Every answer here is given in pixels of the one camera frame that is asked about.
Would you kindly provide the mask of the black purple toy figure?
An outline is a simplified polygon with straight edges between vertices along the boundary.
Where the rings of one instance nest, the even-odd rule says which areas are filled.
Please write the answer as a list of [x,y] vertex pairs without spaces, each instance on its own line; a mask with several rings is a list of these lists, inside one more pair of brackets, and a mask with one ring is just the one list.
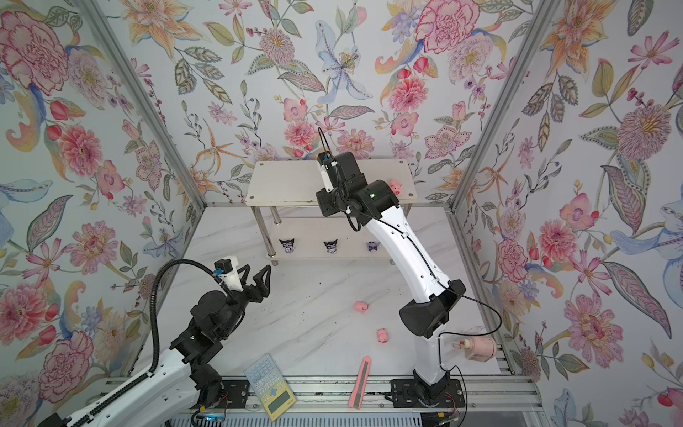
[[279,240],[279,242],[280,242],[281,246],[283,247],[286,254],[293,254],[293,252],[295,252],[295,239],[294,238],[281,239],[281,240]]
[[370,241],[366,243],[366,246],[369,252],[375,252],[379,250],[380,243],[377,241]]
[[334,240],[325,241],[324,246],[325,246],[325,250],[329,254],[336,254],[337,250],[338,250],[338,240],[334,239]]

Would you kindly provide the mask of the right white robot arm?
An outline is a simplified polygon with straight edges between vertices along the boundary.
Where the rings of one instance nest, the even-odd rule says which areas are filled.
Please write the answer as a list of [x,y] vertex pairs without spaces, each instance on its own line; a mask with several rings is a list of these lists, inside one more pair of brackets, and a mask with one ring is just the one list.
[[370,183],[350,152],[318,155],[324,187],[316,194],[322,215],[346,216],[356,232],[368,230],[384,248],[407,282],[412,299],[399,311],[404,326],[415,338],[416,362],[410,383],[391,381],[395,407],[418,404],[437,407],[464,391],[443,364],[441,339],[450,312],[466,298],[460,279],[450,279],[414,234],[397,195],[386,181]]

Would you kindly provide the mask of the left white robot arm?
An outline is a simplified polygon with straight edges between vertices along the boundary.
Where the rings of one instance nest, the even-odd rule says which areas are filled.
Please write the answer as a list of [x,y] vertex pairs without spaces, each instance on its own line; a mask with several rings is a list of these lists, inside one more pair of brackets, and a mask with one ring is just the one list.
[[[202,295],[191,310],[185,330],[166,350],[160,344],[158,290],[161,279],[175,266],[188,265],[209,275],[218,289]],[[201,263],[177,259],[166,263],[153,282],[149,297],[149,320],[153,355],[150,365],[130,377],[94,404],[62,417],[48,416],[44,426],[123,426],[128,421],[155,426],[166,423],[191,403],[213,405],[229,396],[222,375],[211,361],[225,341],[239,328],[247,306],[260,304],[271,291],[270,265],[247,281],[250,267],[234,268],[229,260],[209,269]]]

